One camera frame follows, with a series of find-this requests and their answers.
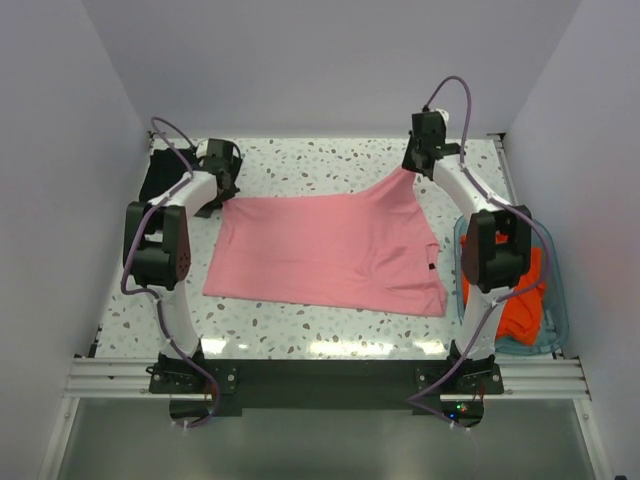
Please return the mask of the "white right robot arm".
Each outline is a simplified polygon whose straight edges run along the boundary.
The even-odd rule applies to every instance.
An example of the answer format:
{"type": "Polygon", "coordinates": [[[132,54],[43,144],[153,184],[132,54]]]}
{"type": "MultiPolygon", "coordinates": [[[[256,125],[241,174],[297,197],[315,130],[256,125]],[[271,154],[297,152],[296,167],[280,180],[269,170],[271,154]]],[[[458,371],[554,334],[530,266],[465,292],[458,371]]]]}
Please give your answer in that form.
{"type": "Polygon", "coordinates": [[[494,354],[503,303],[529,271],[531,213],[497,195],[460,160],[463,147],[446,140],[448,118],[441,109],[412,115],[402,168],[444,190],[467,221],[459,265],[469,289],[462,330],[452,342],[452,350],[465,358],[445,369],[448,386],[466,393],[481,380],[472,360],[494,354]]]}

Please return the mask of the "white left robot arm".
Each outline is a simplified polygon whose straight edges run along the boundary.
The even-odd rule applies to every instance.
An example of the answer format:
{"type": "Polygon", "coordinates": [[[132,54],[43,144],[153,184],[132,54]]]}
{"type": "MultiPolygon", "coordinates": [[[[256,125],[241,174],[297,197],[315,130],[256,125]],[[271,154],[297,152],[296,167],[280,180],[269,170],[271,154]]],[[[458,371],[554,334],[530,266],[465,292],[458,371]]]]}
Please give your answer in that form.
{"type": "Polygon", "coordinates": [[[185,392],[200,390],[207,380],[207,368],[193,359],[201,346],[186,297],[189,221],[210,217],[239,192],[242,162],[240,148],[230,140],[155,150],[139,199],[126,209],[121,291],[152,297],[163,342],[160,354],[181,359],[171,378],[185,392]]]}

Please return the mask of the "pink t-shirt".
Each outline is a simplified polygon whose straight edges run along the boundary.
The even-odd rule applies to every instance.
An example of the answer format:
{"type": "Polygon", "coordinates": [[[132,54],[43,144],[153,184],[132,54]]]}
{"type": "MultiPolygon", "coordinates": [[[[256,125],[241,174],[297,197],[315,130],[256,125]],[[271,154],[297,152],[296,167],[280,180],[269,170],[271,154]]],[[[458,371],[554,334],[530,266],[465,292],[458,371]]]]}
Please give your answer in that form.
{"type": "Polygon", "coordinates": [[[358,193],[229,201],[204,295],[444,316],[439,242],[415,178],[397,168],[358,193]]]}

